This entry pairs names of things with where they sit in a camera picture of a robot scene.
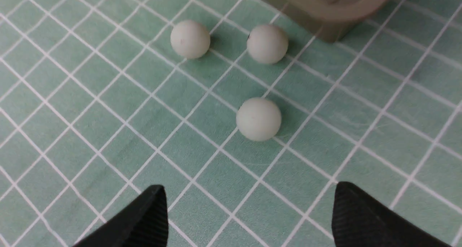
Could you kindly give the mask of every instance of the white ball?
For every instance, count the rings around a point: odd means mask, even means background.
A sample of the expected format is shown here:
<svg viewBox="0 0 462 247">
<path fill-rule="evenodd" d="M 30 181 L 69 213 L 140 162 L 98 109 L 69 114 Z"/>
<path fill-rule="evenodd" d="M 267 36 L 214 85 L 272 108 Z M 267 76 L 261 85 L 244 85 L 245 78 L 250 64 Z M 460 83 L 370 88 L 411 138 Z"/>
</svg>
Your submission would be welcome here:
<svg viewBox="0 0 462 247">
<path fill-rule="evenodd" d="M 200 58 L 210 47 L 210 34 L 202 24 L 185 20 L 173 28 L 170 43 L 178 55 L 188 59 Z"/>
<path fill-rule="evenodd" d="M 271 139 L 281 127 L 281 112 L 276 104 L 260 97 L 251 98 L 237 111 L 236 124 L 249 140 L 262 142 Z"/>
<path fill-rule="evenodd" d="M 247 39 L 249 55 L 262 64 L 274 64 L 287 53 L 289 39 L 286 33 L 274 25 L 254 28 Z"/>
</svg>

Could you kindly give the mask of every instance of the white grid line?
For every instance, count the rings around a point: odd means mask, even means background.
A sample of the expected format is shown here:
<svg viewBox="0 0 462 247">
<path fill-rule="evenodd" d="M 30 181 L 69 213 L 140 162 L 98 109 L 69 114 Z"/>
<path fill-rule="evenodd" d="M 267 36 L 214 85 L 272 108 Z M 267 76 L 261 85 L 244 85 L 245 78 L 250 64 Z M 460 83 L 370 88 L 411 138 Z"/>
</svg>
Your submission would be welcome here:
<svg viewBox="0 0 462 247">
<path fill-rule="evenodd" d="M 396 6 L 396 8 L 394 8 L 394 10 L 391 12 L 391 14 L 388 16 L 388 18 L 383 22 L 383 24 L 381 25 L 381 27 L 374 33 L 374 35 L 370 38 L 370 40 L 368 40 L 368 42 L 366 43 L 366 45 L 363 47 L 363 49 L 358 53 L 358 55 L 355 57 L 355 59 L 353 59 L 353 61 L 351 62 L 351 64 L 346 68 L 346 70 L 343 72 L 343 74 L 337 79 L 337 81 L 335 82 L 335 84 L 331 87 L 331 89 L 327 92 L 327 94 L 325 95 L 325 97 L 323 97 L 321 99 L 321 101 L 319 102 L 319 104 L 315 107 L 315 109 L 313 110 L 313 112 L 310 114 L 313 115 L 315 113 L 315 111 L 317 111 L 317 109 L 320 108 L 321 104 L 323 103 L 323 101 L 325 99 L 327 99 L 327 96 L 338 86 L 338 84 L 340 84 L 340 82 L 342 81 L 342 79 L 348 74 L 348 72 L 350 71 L 351 68 L 353 68 L 353 66 L 356 64 L 356 62 L 360 59 L 360 57 L 364 54 L 364 52 L 366 51 L 366 49 L 372 44 L 372 42 L 375 40 L 375 38 L 380 34 L 380 32 L 382 31 L 383 27 L 385 27 L 385 25 L 388 23 L 388 21 L 391 20 L 391 18 L 393 17 L 393 15 L 398 11 L 398 9 L 400 8 L 402 2 L 400 4 L 398 4 Z M 393 102 L 394 98 L 396 96 L 392 96 L 391 99 L 388 101 L 388 103 L 385 105 L 385 107 L 383 108 L 383 110 L 378 114 L 378 116 L 376 117 L 376 119 L 374 120 L 374 122 L 370 125 L 370 127 L 368 128 L 368 130 L 366 130 L 365 134 L 363 135 L 363 137 L 361 137 L 361 139 L 358 141 L 358 143 L 355 145 L 355 147 L 351 150 L 351 152 L 348 154 L 348 156 L 345 158 L 345 160 L 342 162 L 342 164 L 339 166 L 339 168 L 337 169 L 337 171 L 335 171 L 335 173 L 333 174 L 332 176 L 332 179 L 328 181 L 328 183 L 325 185 L 325 187 L 321 190 L 321 192 L 319 193 L 319 195 L 316 197 L 315 201 L 310 205 L 310 207 L 307 209 L 307 211 L 305 212 L 305 215 L 304 216 L 309 216 L 309 214 L 311 213 L 311 211 L 313 211 L 313 209 L 316 207 L 316 205 L 319 203 L 319 201 L 321 200 L 322 196 L 324 196 L 325 192 L 328 190 L 328 188 L 330 187 L 330 185 L 332 185 L 332 183 L 334 183 L 334 180 L 337 178 L 337 176 L 340 174 L 340 172 L 343 170 L 343 168 L 347 165 L 348 161 L 350 160 L 350 158 L 353 156 L 353 154 L 356 152 L 357 148 L 359 147 L 359 145 L 362 143 L 363 139 L 365 139 L 365 137 L 368 135 L 368 133 L 373 129 L 373 127 L 375 126 L 375 124 L 378 122 L 378 120 L 380 119 L 380 117 L 383 115 L 383 112 L 385 112 L 385 110 L 391 105 L 391 103 Z M 297 233 L 297 231 L 300 229 L 300 227 L 302 226 L 304 222 L 304 219 L 301 219 L 298 224 L 295 226 L 294 230 L 290 233 L 289 237 L 287 237 L 286 241 L 284 242 L 284 244 L 282 245 L 283 247 L 285 247 L 291 240 L 292 238 L 294 237 L 294 235 Z"/>
<path fill-rule="evenodd" d="M 436 44 L 436 42 L 439 40 L 439 38 L 443 35 L 443 33 L 446 31 L 447 28 L 449 28 L 449 23 L 456 17 L 457 13 L 462 9 L 462 3 L 459 5 L 459 7 L 457 8 L 457 10 L 452 14 L 452 16 L 449 18 L 449 20 L 447 21 L 447 23 L 444 25 L 444 27 L 442 28 L 442 30 L 440 30 L 440 32 L 438 33 L 438 35 L 435 37 L 435 39 L 433 40 L 433 42 L 430 44 L 430 46 L 427 48 L 427 51 L 422 55 L 422 57 L 419 59 L 419 61 L 417 62 L 416 66 L 411 70 L 411 72 L 409 73 L 409 76 L 406 78 L 406 80 L 409 80 L 412 76 L 412 74 L 414 73 L 414 71 L 416 70 L 416 68 L 422 63 L 422 61 L 424 61 L 424 58 L 428 55 L 428 53 L 432 50 L 432 48 L 434 47 L 434 45 Z M 424 157 L 422 158 L 422 160 L 417 164 L 416 168 L 414 169 L 414 171 L 412 171 L 411 175 L 409 176 L 409 179 L 406 181 L 406 183 L 404 183 L 403 187 L 399 190 L 397 196 L 393 199 L 393 202 L 391 203 L 390 205 L 390 208 L 393 209 L 396 204 L 398 204 L 398 201 L 399 199 L 401 198 L 401 196 L 403 196 L 404 192 L 406 191 L 407 187 L 409 187 L 409 184 L 411 183 L 411 180 L 415 177 L 415 175 L 420 171 L 420 169 L 422 168 L 422 166 L 424 165 L 424 163 L 427 161 L 427 159 L 429 158 L 430 154 L 432 153 L 433 149 L 436 147 L 437 143 L 439 142 L 439 140 L 443 137 L 444 133 L 446 132 L 446 130 L 449 128 L 449 126 L 451 125 L 452 121 L 456 118 L 456 115 L 459 113 L 459 110 L 460 108 L 462 107 L 462 101 L 459 103 L 459 105 L 456 107 L 456 109 L 454 109 L 454 111 L 452 112 L 452 114 L 449 116 L 447 122 L 444 124 L 444 126 L 442 127 L 442 129 L 440 130 L 440 132 L 438 133 L 438 135 L 436 136 L 434 142 L 432 143 L 432 145 L 430 145 L 429 149 L 427 150 L 427 152 L 425 152 L 425 155 Z"/>
<path fill-rule="evenodd" d="M 451 246 L 456 247 L 461 239 L 462 239 L 462 225 L 460 226 L 459 231 L 457 232 L 456 236 L 454 237 L 454 240 L 452 240 Z"/>
</svg>

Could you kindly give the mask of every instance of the sphere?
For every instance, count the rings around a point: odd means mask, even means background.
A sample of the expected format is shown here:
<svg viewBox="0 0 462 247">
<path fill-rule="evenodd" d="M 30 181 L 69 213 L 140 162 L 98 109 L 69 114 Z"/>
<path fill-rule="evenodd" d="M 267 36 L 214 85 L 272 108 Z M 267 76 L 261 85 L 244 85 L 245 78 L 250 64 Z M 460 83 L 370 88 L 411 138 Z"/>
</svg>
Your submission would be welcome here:
<svg viewBox="0 0 462 247">
<path fill-rule="evenodd" d="M 279 62 L 287 53 L 289 39 L 286 33 L 275 25 L 260 25 L 254 28 L 247 39 L 249 55 L 262 64 Z"/>
<path fill-rule="evenodd" d="M 236 124 L 248 139 L 257 142 L 271 139 L 281 127 L 281 112 L 276 104 L 260 97 L 251 98 L 237 111 Z"/>
<path fill-rule="evenodd" d="M 187 59 L 200 58 L 210 47 L 210 34 L 202 24 L 185 20 L 173 28 L 170 43 L 178 55 Z"/>
</svg>

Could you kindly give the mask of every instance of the ridged texture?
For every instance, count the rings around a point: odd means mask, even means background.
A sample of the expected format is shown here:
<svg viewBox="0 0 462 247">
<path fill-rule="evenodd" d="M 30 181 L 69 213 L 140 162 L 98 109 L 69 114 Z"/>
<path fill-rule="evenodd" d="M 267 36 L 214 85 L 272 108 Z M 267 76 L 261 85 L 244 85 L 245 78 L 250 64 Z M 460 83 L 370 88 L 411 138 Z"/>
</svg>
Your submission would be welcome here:
<svg viewBox="0 0 462 247">
<path fill-rule="evenodd" d="M 332 233 L 337 247 L 449 247 L 349 182 L 335 189 Z"/>
</svg>

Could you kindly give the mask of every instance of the grid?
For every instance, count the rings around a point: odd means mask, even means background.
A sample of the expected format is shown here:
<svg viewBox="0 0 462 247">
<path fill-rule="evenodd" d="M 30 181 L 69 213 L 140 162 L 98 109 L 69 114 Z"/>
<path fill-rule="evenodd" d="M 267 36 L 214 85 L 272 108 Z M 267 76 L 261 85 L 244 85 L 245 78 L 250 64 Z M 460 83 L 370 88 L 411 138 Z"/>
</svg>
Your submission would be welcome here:
<svg viewBox="0 0 462 247">
<path fill-rule="evenodd" d="M 171 246 L 333 246 L 339 180 L 461 244 L 462 0 L 393 0 L 336 45 L 259 0 L 0 4 L 1 244 L 71 246 L 162 183 Z M 169 48 L 185 18 L 199 61 Z M 259 66 L 240 42 L 268 22 L 290 51 Z M 283 112 L 269 142 L 234 126 L 254 96 Z"/>
</svg>

